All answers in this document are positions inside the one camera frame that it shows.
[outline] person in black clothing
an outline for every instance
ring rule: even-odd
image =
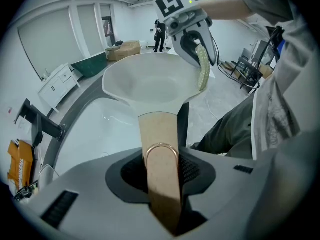
[[[166,39],[166,25],[164,23],[160,23],[160,21],[157,19],[155,21],[155,35],[154,35],[154,40],[155,40],[155,47],[154,51],[158,52],[158,47],[159,43],[161,40],[161,45],[160,45],[160,53],[163,52],[164,49],[164,43]]]

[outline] green container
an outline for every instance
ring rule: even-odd
[[[104,70],[108,65],[106,53],[103,51],[101,53],[95,54],[90,58],[85,58],[80,60],[71,66],[78,70],[86,78],[92,78]]]

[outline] gray t-shirt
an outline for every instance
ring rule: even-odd
[[[292,21],[284,28],[285,45],[274,73],[255,92],[251,138],[252,156],[276,148],[283,140],[295,136],[300,128],[284,98],[299,74],[319,56],[317,43],[307,23],[289,0],[243,0],[254,12],[272,25]]]

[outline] drawer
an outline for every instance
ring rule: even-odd
[[[70,77],[65,83],[64,83],[65,87],[68,89],[68,90],[71,90],[73,87],[76,86],[76,81]]]
[[[62,69],[61,72],[59,73],[59,76],[60,76],[63,83],[65,83],[71,77],[71,75],[72,75],[72,73],[71,73],[68,66],[66,66],[64,69]]]

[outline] wooden handle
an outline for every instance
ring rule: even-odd
[[[151,210],[175,234],[181,215],[177,116],[149,113],[139,117],[139,125]],[[166,146],[155,146],[159,143],[169,145],[177,153]]]

